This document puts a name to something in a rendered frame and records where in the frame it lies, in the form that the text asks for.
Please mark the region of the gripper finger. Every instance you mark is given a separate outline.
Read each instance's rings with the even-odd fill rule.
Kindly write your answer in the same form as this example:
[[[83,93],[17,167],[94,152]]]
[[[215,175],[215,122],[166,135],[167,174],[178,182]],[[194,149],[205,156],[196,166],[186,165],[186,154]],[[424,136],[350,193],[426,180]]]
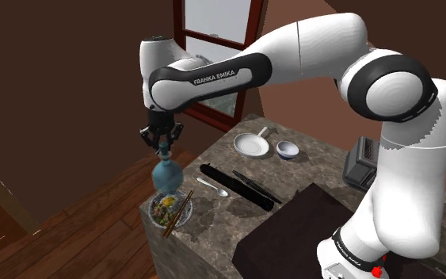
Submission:
[[[168,148],[170,149],[172,144],[179,139],[181,132],[184,128],[184,125],[181,122],[175,122],[174,128],[172,132],[168,132],[166,134],[166,141],[168,143]]]
[[[158,150],[158,135],[155,132],[150,136],[151,130],[145,127],[139,130],[139,134],[148,147],[152,147],[155,151]]]

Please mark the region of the blue round vase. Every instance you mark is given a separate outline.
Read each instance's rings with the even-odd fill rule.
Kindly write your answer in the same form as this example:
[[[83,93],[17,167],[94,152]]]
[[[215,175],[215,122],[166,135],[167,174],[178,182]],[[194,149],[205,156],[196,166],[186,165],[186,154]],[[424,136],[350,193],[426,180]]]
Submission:
[[[180,165],[171,159],[172,153],[167,142],[161,142],[158,146],[160,162],[152,171],[152,180],[157,191],[176,191],[184,181],[184,175]]]

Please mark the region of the silver spoon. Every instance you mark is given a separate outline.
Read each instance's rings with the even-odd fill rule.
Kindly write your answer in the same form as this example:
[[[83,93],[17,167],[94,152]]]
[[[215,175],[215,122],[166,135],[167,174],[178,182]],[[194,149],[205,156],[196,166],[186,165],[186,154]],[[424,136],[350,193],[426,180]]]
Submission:
[[[197,178],[197,181],[202,183],[202,184],[204,184],[204,185],[206,185],[206,186],[209,186],[209,187],[213,188],[220,197],[227,197],[228,196],[228,192],[226,192],[224,189],[218,188],[218,187],[212,185],[211,183],[206,182],[203,178]]]

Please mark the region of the patterned bowl with food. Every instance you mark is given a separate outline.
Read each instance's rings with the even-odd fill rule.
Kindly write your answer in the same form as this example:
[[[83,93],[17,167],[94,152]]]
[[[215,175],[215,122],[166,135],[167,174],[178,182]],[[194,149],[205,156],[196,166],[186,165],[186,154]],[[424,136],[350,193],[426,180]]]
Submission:
[[[180,190],[157,192],[149,204],[148,216],[151,222],[156,227],[165,229],[187,196],[187,193]]]

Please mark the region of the white frying pan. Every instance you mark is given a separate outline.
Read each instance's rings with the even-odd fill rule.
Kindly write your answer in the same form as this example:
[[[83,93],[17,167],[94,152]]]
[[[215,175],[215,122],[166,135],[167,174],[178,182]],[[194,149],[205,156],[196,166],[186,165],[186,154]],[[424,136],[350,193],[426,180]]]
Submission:
[[[268,130],[263,127],[258,134],[242,133],[234,138],[234,149],[247,158],[259,159],[269,151],[269,143],[262,137],[262,134]]]

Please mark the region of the long black bar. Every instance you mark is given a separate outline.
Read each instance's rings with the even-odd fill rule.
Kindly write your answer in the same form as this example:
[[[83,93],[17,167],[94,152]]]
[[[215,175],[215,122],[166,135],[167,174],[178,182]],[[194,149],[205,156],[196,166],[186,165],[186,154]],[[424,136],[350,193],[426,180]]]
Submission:
[[[272,200],[262,196],[257,191],[240,182],[237,178],[230,177],[224,172],[212,167],[210,164],[201,164],[200,171],[265,211],[270,212],[273,209],[274,202]]]

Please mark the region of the slim black knife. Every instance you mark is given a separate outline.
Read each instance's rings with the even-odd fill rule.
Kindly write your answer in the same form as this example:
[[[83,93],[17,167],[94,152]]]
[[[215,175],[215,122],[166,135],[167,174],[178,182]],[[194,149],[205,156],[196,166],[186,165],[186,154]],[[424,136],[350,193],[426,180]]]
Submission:
[[[261,188],[256,182],[254,182],[253,180],[249,179],[248,177],[246,177],[245,175],[239,173],[236,170],[232,170],[232,173],[237,177],[240,178],[246,185],[250,186],[251,188],[253,188],[254,190],[256,190],[257,192],[259,192],[261,195],[269,198],[270,200],[278,203],[278,204],[282,204],[282,202],[277,199],[276,197],[274,197],[271,193],[269,193],[268,191],[266,191],[265,189]]]

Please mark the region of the blue and white bowl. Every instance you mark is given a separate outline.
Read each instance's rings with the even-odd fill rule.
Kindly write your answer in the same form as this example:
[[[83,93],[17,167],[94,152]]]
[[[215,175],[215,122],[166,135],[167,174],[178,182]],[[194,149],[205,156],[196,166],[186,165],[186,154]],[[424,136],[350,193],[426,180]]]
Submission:
[[[291,142],[280,141],[276,145],[276,151],[283,160],[290,160],[299,154],[299,148]]]

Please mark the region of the red framed window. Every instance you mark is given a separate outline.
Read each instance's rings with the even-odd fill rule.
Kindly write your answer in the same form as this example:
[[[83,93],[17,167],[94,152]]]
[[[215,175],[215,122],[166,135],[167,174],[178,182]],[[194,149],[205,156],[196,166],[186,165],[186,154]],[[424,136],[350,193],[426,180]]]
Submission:
[[[266,0],[173,0],[174,38],[193,55],[221,61],[244,50],[259,36]],[[185,114],[227,132],[242,118],[246,92],[220,97],[227,107],[196,103]]]

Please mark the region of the grey toaster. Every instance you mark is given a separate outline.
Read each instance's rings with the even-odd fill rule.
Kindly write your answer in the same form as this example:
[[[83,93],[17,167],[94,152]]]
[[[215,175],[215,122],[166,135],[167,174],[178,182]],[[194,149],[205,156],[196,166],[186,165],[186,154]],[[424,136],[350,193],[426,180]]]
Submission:
[[[366,193],[375,180],[379,142],[361,136],[348,152],[343,169],[344,183]]]

